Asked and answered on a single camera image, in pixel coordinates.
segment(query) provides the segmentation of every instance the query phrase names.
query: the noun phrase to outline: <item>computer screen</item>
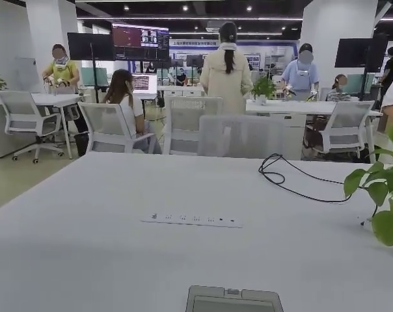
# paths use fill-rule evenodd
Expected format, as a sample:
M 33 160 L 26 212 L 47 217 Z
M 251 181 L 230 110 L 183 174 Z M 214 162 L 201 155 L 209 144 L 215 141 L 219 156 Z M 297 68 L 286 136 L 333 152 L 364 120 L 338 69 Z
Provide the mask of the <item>computer screen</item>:
M 169 60 L 169 29 L 113 24 L 116 60 Z

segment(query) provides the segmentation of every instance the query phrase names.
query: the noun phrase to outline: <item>wall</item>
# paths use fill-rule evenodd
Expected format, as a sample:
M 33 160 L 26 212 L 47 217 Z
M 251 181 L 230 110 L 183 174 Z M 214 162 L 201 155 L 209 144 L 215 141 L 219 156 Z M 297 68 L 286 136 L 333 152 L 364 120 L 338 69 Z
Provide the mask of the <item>wall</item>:
M 10 89 L 19 87 L 14 60 L 34 58 L 26 9 L 0 0 L 0 76 Z

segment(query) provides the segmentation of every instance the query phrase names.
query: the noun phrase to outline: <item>power strip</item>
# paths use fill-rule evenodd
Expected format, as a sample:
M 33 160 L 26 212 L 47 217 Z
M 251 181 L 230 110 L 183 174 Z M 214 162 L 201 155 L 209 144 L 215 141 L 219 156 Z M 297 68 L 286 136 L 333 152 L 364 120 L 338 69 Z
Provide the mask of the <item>power strip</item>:
M 242 228 L 243 223 L 233 218 L 216 218 L 198 216 L 197 214 L 164 214 L 154 213 L 146 216 L 141 220 L 142 222 L 151 223 L 168 223 L 168 224 L 186 224 L 189 226 L 216 226 L 219 228 Z

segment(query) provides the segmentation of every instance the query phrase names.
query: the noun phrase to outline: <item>ponytail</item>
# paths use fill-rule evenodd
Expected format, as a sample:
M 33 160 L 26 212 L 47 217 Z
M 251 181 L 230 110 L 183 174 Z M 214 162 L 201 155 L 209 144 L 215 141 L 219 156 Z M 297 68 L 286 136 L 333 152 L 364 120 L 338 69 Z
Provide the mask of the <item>ponytail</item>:
M 234 70 L 234 50 L 225 50 L 224 52 L 225 72 L 229 75 Z

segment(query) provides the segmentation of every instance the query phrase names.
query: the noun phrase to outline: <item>black cable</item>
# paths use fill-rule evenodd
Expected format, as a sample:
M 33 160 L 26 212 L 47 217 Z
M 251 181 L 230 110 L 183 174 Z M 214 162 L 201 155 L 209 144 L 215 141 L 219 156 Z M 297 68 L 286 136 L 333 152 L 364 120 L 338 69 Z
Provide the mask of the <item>black cable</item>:
M 266 159 L 262 162 L 262 165 L 259 167 L 259 173 L 261 173 L 261 174 L 263 175 L 263 177 L 264 177 L 266 180 L 268 180 L 268 182 L 270 182 L 270 183 L 272 183 L 272 184 L 274 184 L 274 185 L 280 187 L 281 189 L 287 190 L 288 192 L 291 192 L 291 193 L 296 194 L 296 195 L 298 195 L 298 196 L 301 196 L 301 197 L 303 197 L 303 198 L 307 198 L 307 199 L 309 199 L 309 200 L 314 200 L 314 201 L 321 202 L 321 203 L 344 203 L 344 202 L 348 201 L 348 200 L 351 198 L 351 195 L 350 195 L 350 196 L 348 196 L 347 198 L 345 198 L 345 199 L 343 199 L 343 200 L 321 200 L 321 199 L 319 199 L 319 198 L 313 198 L 313 197 L 311 197 L 311 196 L 307 196 L 307 195 L 301 194 L 301 193 L 299 193 L 299 192 L 296 192 L 295 190 L 291 190 L 290 188 L 284 187 L 283 184 L 285 183 L 286 178 L 285 178 L 285 176 L 284 176 L 283 174 L 280 174 L 280 173 L 278 173 L 278 172 L 267 172 L 267 171 L 265 171 L 266 168 L 270 167 L 271 165 L 273 165 L 275 162 L 277 162 L 277 161 L 279 161 L 279 160 L 285 161 L 285 162 L 288 163 L 290 166 L 294 167 L 296 170 L 302 172 L 304 175 L 306 175 L 306 176 L 308 176 L 308 177 L 312 177 L 312 178 L 317 179 L 317 180 L 319 180 L 319 181 L 329 182 L 329 183 L 334 183 L 334 184 L 339 184 L 339 185 L 343 185 L 344 183 L 342 183 L 342 182 L 337 182 L 337 181 L 333 181 L 333 180 L 328 180 L 328 179 L 322 179 L 322 178 L 320 178 L 320 177 L 315 177 L 315 176 L 313 176 L 313 175 L 310 175 L 310 174 L 306 173 L 305 171 L 302 171 L 300 168 L 296 167 L 294 164 L 291 164 L 289 161 L 287 161 L 287 160 L 283 157 L 283 155 L 279 155 L 279 154 L 277 154 L 277 153 L 274 153 L 274 154 L 268 156 L 268 158 L 266 158 Z M 282 181 L 278 181 L 278 182 L 273 181 L 273 180 L 269 177 L 270 175 L 279 176 L 279 177 L 282 178 Z

